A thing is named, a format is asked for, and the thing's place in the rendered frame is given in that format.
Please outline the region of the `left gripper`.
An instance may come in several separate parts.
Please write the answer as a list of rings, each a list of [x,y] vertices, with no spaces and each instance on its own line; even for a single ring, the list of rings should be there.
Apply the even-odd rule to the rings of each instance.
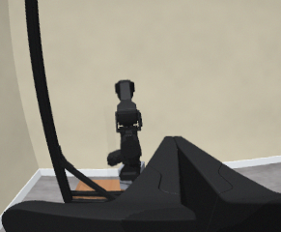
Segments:
[[[140,156],[139,156],[140,155]],[[141,170],[142,151],[134,158],[126,158],[126,165],[121,169],[120,180],[121,181],[134,181],[139,175]]]

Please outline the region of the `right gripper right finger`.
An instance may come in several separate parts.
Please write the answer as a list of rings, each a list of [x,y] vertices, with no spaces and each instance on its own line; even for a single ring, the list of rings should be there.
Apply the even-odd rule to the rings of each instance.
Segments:
[[[181,201],[195,212],[195,232],[281,232],[281,193],[239,174],[182,136]]]

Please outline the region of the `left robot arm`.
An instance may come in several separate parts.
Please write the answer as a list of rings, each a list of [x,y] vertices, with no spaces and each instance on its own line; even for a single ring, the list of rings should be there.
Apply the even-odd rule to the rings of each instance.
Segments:
[[[121,135],[121,151],[119,149],[108,154],[107,162],[110,166],[115,166],[118,163],[126,164],[125,157],[134,158],[141,150],[137,132],[141,130],[143,124],[140,110],[137,110],[136,103],[131,100],[133,92],[135,92],[134,82],[128,79],[120,80],[115,84],[115,93],[119,99],[121,98],[121,102],[117,105],[117,111],[115,111],[116,132]],[[136,125],[137,121],[139,127]],[[118,123],[122,127],[118,127]],[[112,157],[113,155],[114,157]]]

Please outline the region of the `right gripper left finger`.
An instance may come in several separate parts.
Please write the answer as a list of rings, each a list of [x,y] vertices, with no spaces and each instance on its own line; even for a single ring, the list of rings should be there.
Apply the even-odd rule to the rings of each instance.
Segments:
[[[165,136],[141,174],[115,200],[14,204],[6,232],[195,232],[197,217],[181,201],[178,146]]]

